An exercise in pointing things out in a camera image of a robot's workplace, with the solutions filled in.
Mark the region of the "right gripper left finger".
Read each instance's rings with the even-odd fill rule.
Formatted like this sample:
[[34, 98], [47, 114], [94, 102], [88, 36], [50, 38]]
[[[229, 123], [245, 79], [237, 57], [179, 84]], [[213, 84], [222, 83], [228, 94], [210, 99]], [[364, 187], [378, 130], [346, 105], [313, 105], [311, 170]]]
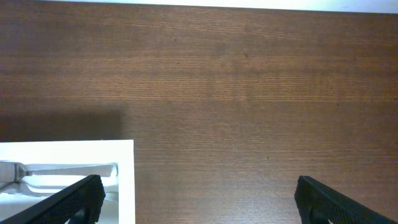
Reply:
[[105, 196], [101, 177], [89, 175], [1, 224], [95, 224]]

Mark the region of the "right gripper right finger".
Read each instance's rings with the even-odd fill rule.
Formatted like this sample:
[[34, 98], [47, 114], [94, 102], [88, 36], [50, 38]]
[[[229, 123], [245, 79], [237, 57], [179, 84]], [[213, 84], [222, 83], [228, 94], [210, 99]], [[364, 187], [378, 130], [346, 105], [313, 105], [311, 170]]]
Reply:
[[302, 224], [397, 224], [310, 176], [298, 178], [294, 198]]

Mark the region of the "metal fork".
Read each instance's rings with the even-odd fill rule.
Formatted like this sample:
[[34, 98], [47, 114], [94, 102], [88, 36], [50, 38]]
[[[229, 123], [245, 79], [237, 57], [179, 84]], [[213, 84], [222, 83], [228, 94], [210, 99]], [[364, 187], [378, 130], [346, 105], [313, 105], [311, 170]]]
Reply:
[[[105, 200], [119, 202], [119, 185], [107, 184], [102, 182], [105, 192]], [[1, 183], [1, 193], [22, 194], [30, 197], [49, 197], [59, 191], [67, 188], [68, 185], [45, 185], [34, 187], [27, 182], [9, 182]]]
[[27, 176], [37, 175], [99, 175], [101, 177], [116, 177], [117, 164], [86, 164], [80, 166], [67, 166], [55, 164], [44, 169], [28, 169], [19, 162], [1, 162], [1, 183], [19, 182]]

